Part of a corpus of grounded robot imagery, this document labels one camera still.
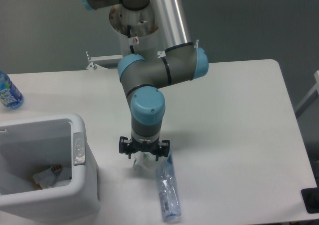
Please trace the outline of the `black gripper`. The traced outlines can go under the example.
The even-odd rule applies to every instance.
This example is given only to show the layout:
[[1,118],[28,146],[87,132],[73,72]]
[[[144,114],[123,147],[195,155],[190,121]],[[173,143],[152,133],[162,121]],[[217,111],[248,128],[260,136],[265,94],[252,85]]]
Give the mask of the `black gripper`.
[[156,161],[160,157],[168,157],[170,151],[170,140],[159,141],[157,138],[155,141],[148,143],[145,141],[137,141],[132,137],[128,139],[127,137],[121,136],[119,139],[119,153],[125,154],[131,159],[132,153],[136,152],[149,152],[156,156]]

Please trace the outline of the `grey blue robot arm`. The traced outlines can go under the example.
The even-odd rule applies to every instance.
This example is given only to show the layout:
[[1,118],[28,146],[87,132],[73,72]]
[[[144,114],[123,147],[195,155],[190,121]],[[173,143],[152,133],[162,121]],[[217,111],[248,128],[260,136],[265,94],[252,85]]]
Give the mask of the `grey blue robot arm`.
[[131,112],[131,137],[119,152],[167,157],[169,140],[160,140],[165,99],[160,89],[207,74],[205,51],[189,35],[181,0],[81,0],[88,9],[109,7],[112,28],[122,37],[117,65]]

